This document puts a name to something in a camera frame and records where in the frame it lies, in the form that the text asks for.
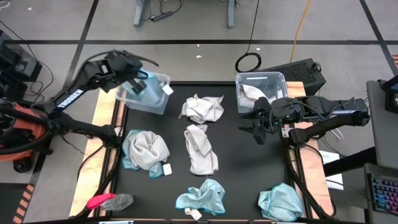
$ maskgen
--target pink object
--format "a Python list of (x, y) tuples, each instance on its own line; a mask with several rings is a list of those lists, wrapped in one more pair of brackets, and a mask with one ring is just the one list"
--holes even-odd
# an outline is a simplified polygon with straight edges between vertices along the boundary
[(94, 209), (94, 208), (98, 208), (105, 201), (107, 201), (109, 199), (113, 199), (113, 198), (115, 198), (115, 196), (116, 196), (115, 194), (103, 194), (103, 195), (95, 196), (87, 202), (87, 208), (90, 210)]

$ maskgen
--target crumpled cloth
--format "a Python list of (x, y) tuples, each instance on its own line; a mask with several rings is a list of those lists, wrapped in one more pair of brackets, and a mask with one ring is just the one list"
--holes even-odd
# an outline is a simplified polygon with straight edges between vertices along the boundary
[(184, 131), (185, 144), (191, 158), (190, 171), (195, 175), (213, 175), (218, 171), (218, 158), (205, 134), (207, 125), (191, 124)]
[(221, 106), (224, 96), (222, 97), (203, 97), (202, 99), (195, 96), (190, 97), (182, 105), (181, 115), (188, 116), (192, 121), (203, 124), (206, 121), (217, 121), (224, 113)]
[(189, 187), (187, 193), (181, 194), (175, 202), (175, 208), (203, 209), (213, 215), (224, 214), (224, 195), (225, 190), (217, 181), (206, 179), (199, 189)]
[(272, 190), (260, 192), (258, 205), (261, 215), (282, 222), (294, 222), (304, 213), (303, 203), (293, 187), (279, 184)]
[(164, 174), (161, 162), (167, 160), (170, 152), (159, 135), (152, 131), (131, 130), (122, 149), (126, 155), (122, 160), (125, 169), (147, 170), (151, 179)]
[(276, 97), (274, 96), (268, 98), (260, 89), (254, 86), (240, 84), (239, 90), (241, 94), (241, 101), (245, 104), (254, 103), (260, 97), (265, 97), (269, 104), (276, 100)]

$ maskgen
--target clear plastic bin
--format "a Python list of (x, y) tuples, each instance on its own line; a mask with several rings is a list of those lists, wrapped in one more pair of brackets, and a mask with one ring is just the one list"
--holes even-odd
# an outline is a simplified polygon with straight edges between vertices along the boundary
[(154, 103), (148, 103), (147, 101), (139, 101), (135, 100), (137, 97), (130, 94), (123, 85), (119, 87), (118, 92), (116, 93), (116, 99), (121, 100), (124, 104), (134, 110), (141, 110), (155, 114), (163, 114), (164, 109), (166, 108), (167, 101), (169, 100), (169, 96), (162, 90), (162, 87), (170, 84), (170, 78), (167, 75), (154, 73), (157, 81), (159, 82), (160, 91), (156, 91), (152, 94), (157, 94), (159, 97), (159, 101)]
[(239, 87), (241, 84), (254, 86), (260, 89), (268, 99), (279, 99), (283, 97), (288, 97), (285, 77), (280, 72), (239, 73), (235, 77), (235, 82), (238, 113), (252, 112), (254, 107), (254, 102), (242, 102)]

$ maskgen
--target black keyboard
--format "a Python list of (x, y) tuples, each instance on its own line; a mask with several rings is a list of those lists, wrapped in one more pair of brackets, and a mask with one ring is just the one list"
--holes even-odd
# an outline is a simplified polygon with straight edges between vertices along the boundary
[(371, 177), (373, 197), (377, 202), (375, 210), (379, 212), (391, 212), (398, 214), (398, 181)]

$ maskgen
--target desk leg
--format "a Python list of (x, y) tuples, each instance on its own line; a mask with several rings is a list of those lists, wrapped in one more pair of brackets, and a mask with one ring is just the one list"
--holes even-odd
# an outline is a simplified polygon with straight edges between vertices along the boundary
[(370, 147), (369, 149), (365, 149), (356, 154), (329, 162), (323, 165), (323, 171), (325, 172), (325, 176), (329, 177), (331, 175), (363, 167), (365, 163), (377, 164), (376, 150), (374, 147)]
[(228, 0), (228, 28), (234, 27), (235, 0)]
[(144, 12), (145, 0), (136, 0), (136, 2), (137, 2), (136, 16), (134, 17), (133, 25), (134, 27), (139, 27), (141, 24), (141, 15)]

